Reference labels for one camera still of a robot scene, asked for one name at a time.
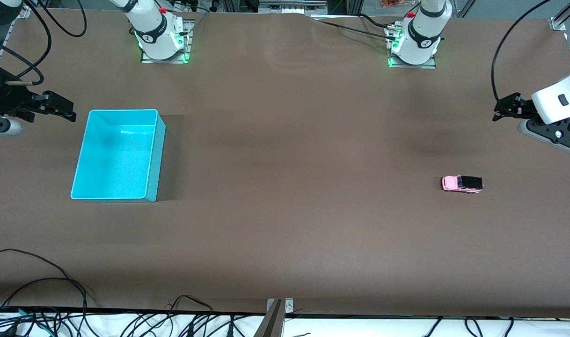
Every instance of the black strap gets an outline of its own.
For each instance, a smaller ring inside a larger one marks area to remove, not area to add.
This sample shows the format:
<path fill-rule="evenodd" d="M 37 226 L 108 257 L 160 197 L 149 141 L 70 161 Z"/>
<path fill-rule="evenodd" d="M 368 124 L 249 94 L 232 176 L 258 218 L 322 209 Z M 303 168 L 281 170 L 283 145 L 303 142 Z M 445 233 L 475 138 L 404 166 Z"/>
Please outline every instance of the black strap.
<path fill-rule="evenodd" d="M 123 13 L 129 13 L 135 5 L 137 5 L 138 0 L 129 0 L 125 7 L 118 7 Z"/>
<path fill-rule="evenodd" d="M 409 36 L 411 36 L 412 40 L 416 41 L 416 43 L 418 44 L 418 48 L 420 49 L 427 49 L 428 47 L 431 47 L 433 43 L 437 42 L 439 36 L 441 36 L 441 33 L 433 37 L 426 37 L 421 35 L 414 29 L 414 20 L 409 22 L 408 30 L 409 30 Z"/>
<path fill-rule="evenodd" d="M 167 30 L 167 17 L 165 17 L 164 15 L 161 15 L 162 17 L 162 22 L 161 24 L 149 31 L 149 32 L 141 32 L 139 30 L 135 30 L 135 33 L 139 36 L 139 38 L 141 38 L 141 40 L 143 40 L 146 43 L 155 43 L 156 39 L 161 36 L 165 30 Z"/>
<path fill-rule="evenodd" d="M 424 9 L 424 7 L 422 7 L 422 3 L 420 3 L 420 12 L 422 14 L 426 15 L 427 17 L 440 17 L 441 15 L 443 15 L 443 12 L 445 11 L 446 8 L 447 8 L 447 2 L 445 4 L 443 4 L 443 9 L 441 9 L 437 13 L 433 13 L 433 12 L 429 12 L 428 10 Z"/>

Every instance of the table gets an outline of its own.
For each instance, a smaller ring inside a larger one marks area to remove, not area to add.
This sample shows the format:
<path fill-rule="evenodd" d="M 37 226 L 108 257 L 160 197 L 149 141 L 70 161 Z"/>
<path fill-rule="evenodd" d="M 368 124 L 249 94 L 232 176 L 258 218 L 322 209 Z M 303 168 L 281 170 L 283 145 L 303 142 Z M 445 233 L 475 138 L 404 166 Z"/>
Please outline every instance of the table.
<path fill-rule="evenodd" d="M 78 11 L 55 13 L 80 28 Z M 323 314 L 570 316 L 570 155 L 491 121 L 490 62 L 511 23 L 451 20 L 434 71 L 388 68 L 383 41 L 302 15 L 207 15 L 178 66 L 140 64 L 120 12 L 88 11 L 78 39 L 51 24 L 34 89 L 73 100 L 78 121 L 37 116 L 0 137 L 0 249 L 60 264 L 93 307 L 160 309 L 188 293 L 217 310 L 293 297 Z M 9 47 L 37 59 L 35 17 Z M 563 33 L 526 20 L 497 86 L 529 96 L 569 73 Z M 159 202 L 71 200 L 88 111 L 129 108 L 167 124 Z M 443 192 L 458 174 L 482 176 L 484 192 Z M 0 256 L 0 301 L 50 275 Z M 50 284 L 13 303 L 78 297 Z"/>

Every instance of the pink toy car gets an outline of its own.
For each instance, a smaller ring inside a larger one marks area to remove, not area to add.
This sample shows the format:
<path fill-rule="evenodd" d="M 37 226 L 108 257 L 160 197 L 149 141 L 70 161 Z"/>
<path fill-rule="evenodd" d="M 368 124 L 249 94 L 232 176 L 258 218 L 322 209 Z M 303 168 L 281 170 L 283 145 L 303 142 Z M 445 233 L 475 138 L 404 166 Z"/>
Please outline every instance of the pink toy car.
<path fill-rule="evenodd" d="M 447 192 L 464 192 L 467 194 L 482 191 L 482 178 L 470 176 L 445 176 L 441 179 L 441 186 Z"/>

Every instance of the turquoise plastic bin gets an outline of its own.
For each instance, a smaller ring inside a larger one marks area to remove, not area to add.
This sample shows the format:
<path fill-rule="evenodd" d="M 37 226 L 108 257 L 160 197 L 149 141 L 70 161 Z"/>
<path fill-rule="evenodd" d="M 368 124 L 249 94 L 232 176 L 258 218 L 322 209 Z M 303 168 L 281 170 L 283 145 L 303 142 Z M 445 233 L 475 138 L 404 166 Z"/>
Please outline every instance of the turquoise plastic bin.
<path fill-rule="evenodd" d="M 90 111 L 71 198 L 156 201 L 165 130 L 155 109 Z"/>

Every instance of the wire bundle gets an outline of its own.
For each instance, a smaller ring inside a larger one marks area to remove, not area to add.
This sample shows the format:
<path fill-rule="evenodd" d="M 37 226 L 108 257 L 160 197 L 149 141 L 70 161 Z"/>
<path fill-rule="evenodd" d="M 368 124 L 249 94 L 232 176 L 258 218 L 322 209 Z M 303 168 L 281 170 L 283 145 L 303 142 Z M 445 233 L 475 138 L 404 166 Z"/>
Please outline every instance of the wire bundle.
<path fill-rule="evenodd" d="M 219 326 L 218 328 L 211 331 L 207 335 L 206 329 L 208 326 L 208 322 L 211 322 L 212 320 L 218 318 L 219 315 L 212 315 L 212 313 L 214 312 L 213 307 L 211 307 L 210 305 L 204 303 L 203 301 L 201 301 L 198 298 L 193 297 L 191 295 L 181 295 L 181 296 L 177 297 L 172 303 L 167 305 L 168 309 L 167 309 L 166 313 L 137 314 L 136 312 L 133 312 L 133 311 L 119 312 L 119 313 L 113 313 L 113 314 L 89 313 L 88 312 L 88 297 L 91 298 L 91 296 L 88 294 L 88 292 L 86 291 L 86 289 L 82 285 L 82 283 L 80 283 L 79 281 L 70 277 L 69 274 L 62 267 L 60 267 L 59 265 L 57 265 L 56 263 L 54 263 L 50 260 L 47 260 L 46 258 L 43 258 L 42 256 L 39 256 L 37 254 L 33 254 L 32 252 L 22 251 L 20 249 L 14 249 L 14 248 L 1 249 L 0 254 L 3 252 L 11 252 L 11 251 L 12 252 L 18 252 L 20 254 L 24 254 L 27 256 L 32 256 L 32 257 L 35 257 L 35 258 L 37 258 L 43 262 L 46 262 L 50 266 L 57 269 L 63 275 L 63 277 L 39 278 L 39 279 L 35 279 L 33 281 L 30 281 L 30 282 L 27 282 L 26 284 L 23 284 L 22 286 L 17 288 L 17 290 L 15 290 L 10 296 L 8 296 L 3 301 L 2 305 L 0 305 L 0 314 L 7 311 L 5 307 L 7 305 L 9 305 L 11 300 L 13 300 L 13 298 L 15 296 L 17 296 L 17 294 L 20 293 L 22 290 L 29 288 L 33 284 L 37 284 L 37 283 L 41 283 L 41 282 L 48 282 L 48 281 L 69 282 L 69 284 L 71 284 L 80 293 L 80 296 L 82 298 L 82 307 L 81 307 L 80 313 L 77 313 L 77 314 L 76 313 L 67 313 L 64 315 L 60 311 L 58 311 L 58 309 L 56 309 L 54 307 L 44 307 L 44 308 L 38 307 L 38 308 L 19 309 L 18 310 L 19 314 L 20 314 L 19 316 L 14 316 L 12 318 L 0 317 L 0 329 L 7 328 L 7 332 L 5 333 L 5 336 L 12 337 L 13 335 L 15 335 L 15 332 L 16 332 L 18 326 L 20 326 L 20 324 L 29 324 L 29 328 L 28 328 L 27 332 L 24 334 L 24 337 L 29 337 L 29 333 L 32 331 L 32 329 L 34 327 L 38 327 L 38 328 L 45 330 L 48 333 L 48 335 L 50 335 L 50 337 L 58 337 L 59 332 L 61 332 L 61 331 L 63 333 L 68 334 L 69 337 L 81 337 L 81 332 L 82 332 L 82 328 L 84 327 L 84 325 L 88 327 L 88 330 L 91 331 L 91 333 L 95 337 L 101 337 L 101 335 L 99 335 L 99 333 L 97 333 L 92 328 L 91 324 L 88 322 L 88 316 L 92 316 L 92 315 L 119 315 L 119 314 L 131 313 L 131 314 L 136 314 L 137 318 L 135 318 L 134 320 L 129 322 L 129 324 L 127 324 L 127 326 L 125 326 L 125 328 L 123 329 L 123 332 L 120 334 L 119 337 L 144 337 L 148 334 L 151 334 L 154 337 L 157 337 L 156 333 L 154 332 L 154 329 L 160 328 L 166 322 L 169 322 L 171 324 L 171 332 L 168 335 L 168 337 L 171 337 L 171 336 L 173 336 L 173 331 L 174 331 L 174 329 L 173 329 L 174 328 L 174 322 L 172 319 L 175 316 L 178 316 L 181 314 L 181 313 L 175 313 L 175 310 L 178 307 L 179 302 L 184 298 L 189 299 L 189 300 L 191 300 L 191 301 L 193 301 L 199 305 L 202 305 L 202 306 L 208 308 L 208 313 L 207 314 L 195 315 L 194 318 L 191 320 L 191 322 L 189 322 L 189 324 L 187 324 L 186 328 L 183 329 L 182 331 L 180 331 L 180 333 L 178 333 L 177 337 L 194 337 L 194 335 L 196 333 L 198 333 L 198 331 L 201 331 L 202 329 L 204 329 L 203 335 L 205 337 L 210 337 L 210 336 L 214 335 L 217 331 L 219 331 L 221 328 L 225 327 L 227 324 L 232 324 L 234 326 L 235 330 L 237 330 L 240 334 L 242 334 L 241 331 L 234 324 L 234 322 L 237 320 L 240 320 L 242 318 L 246 318 L 246 317 L 255 315 L 255 314 L 249 314 L 249 315 L 233 317 L 231 320 L 229 320 L 225 324 Z M 159 320 L 158 322 L 152 323 L 152 320 L 154 318 L 159 317 L 159 316 L 162 317 L 162 319 Z M 146 324 L 148 329 L 146 329 L 143 333 L 138 333 L 137 331 L 141 330 L 141 328 L 144 327 L 144 324 Z"/>

